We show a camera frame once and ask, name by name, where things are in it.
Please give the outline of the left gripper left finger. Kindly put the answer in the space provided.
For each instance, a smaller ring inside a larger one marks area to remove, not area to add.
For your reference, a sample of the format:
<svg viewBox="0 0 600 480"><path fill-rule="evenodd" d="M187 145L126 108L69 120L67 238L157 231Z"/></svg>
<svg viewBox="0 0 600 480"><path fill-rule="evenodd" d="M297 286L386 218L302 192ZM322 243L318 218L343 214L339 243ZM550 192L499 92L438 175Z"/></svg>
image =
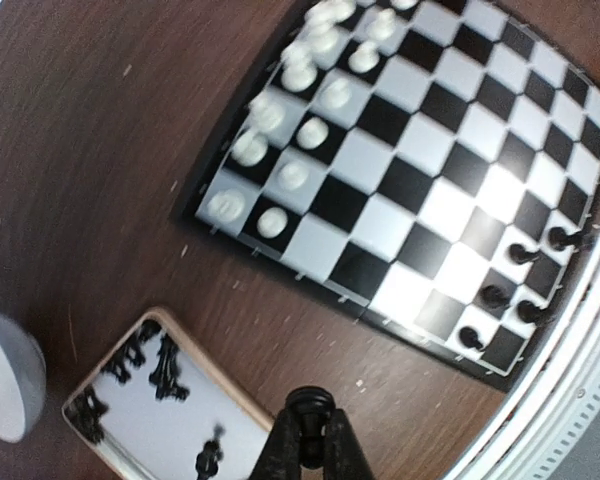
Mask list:
<svg viewBox="0 0 600 480"><path fill-rule="evenodd" d="M302 429L294 407L281 410L249 476L250 480L300 480Z"/></svg>

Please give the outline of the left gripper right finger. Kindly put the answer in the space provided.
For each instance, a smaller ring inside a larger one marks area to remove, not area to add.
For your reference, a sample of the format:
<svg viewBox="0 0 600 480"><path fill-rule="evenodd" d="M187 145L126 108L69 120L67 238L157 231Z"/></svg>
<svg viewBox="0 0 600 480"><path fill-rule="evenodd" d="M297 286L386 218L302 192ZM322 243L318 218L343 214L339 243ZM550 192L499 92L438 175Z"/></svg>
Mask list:
<svg viewBox="0 0 600 480"><path fill-rule="evenodd" d="M353 427L342 409L335 409L326 424L323 478L375 479Z"/></svg>

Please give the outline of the black grey chessboard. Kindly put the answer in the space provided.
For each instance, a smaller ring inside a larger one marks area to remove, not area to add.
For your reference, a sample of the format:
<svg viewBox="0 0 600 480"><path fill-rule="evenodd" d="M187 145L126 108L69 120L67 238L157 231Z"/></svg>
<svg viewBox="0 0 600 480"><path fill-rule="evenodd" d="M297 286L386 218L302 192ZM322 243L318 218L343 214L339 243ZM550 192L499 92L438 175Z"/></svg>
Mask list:
<svg viewBox="0 0 600 480"><path fill-rule="evenodd" d="M181 220L501 391L578 281L600 197L600 83L488 1L302 1L212 130ZM581 231L553 250L552 227ZM458 332L479 332L485 350Z"/></svg>

